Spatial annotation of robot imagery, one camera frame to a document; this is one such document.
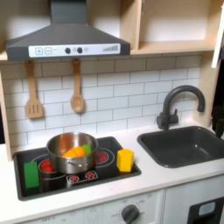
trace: gray range hood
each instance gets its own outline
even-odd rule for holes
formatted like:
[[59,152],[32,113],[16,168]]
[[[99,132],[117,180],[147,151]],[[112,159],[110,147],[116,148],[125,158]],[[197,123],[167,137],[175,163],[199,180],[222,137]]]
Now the gray range hood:
[[130,43],[88,25],[87,0],[51,0],[52,24],[6,43],[8,60],[130,55]]

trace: gray knob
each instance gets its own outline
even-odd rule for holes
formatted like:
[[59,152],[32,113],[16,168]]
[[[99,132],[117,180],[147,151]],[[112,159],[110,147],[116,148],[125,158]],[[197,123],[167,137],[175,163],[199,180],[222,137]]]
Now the gray knob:
[[122,210],[122,218],[126,224],[131,224],[139,216],[139,210],[134,205],[126,206]]

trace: stovetop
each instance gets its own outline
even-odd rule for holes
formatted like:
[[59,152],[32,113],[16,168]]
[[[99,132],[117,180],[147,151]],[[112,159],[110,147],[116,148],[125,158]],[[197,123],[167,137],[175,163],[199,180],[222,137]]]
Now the stovetop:
[[[117,151],[123,147],[115,138],[104,137],[97,139],[97,141],[99,147],[94,153],[94,168],[74,175],[56,172],[51,166],[46,148],[16,153],[14,155],[14,165],[18,198],[20,200],[33,200],[141,174],[136,164],[133,164],[130,173],[119,172],[116,167],[116,157]],[[27,188],[25,184],[25,164],[35,162],[38,165],[39,185]]]

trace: sink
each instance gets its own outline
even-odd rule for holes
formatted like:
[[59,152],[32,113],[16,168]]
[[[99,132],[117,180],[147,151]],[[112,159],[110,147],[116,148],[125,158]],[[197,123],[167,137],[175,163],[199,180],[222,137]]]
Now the sink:
[[137,141],[159,165],[167,168],[224,158],[224,141],[197,126],[142,134]]

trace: wooden spoon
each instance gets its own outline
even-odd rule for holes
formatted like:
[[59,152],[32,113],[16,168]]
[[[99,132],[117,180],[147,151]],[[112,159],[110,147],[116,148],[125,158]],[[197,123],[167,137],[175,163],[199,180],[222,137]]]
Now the wooden spoon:
[[26,103],[25,113],[29,118],[37,118],[43,115],[43,108],[37,98],[36,84],[34,78],[34,62],[28,61],[25,63],[26,71],[28,74],[28,86],[30,91],[30,99]]
[[85,108],[85,103],[81,96],[81,62],[78,59],[73,61],[73,87],[71,107],[74,112],[81,113]]

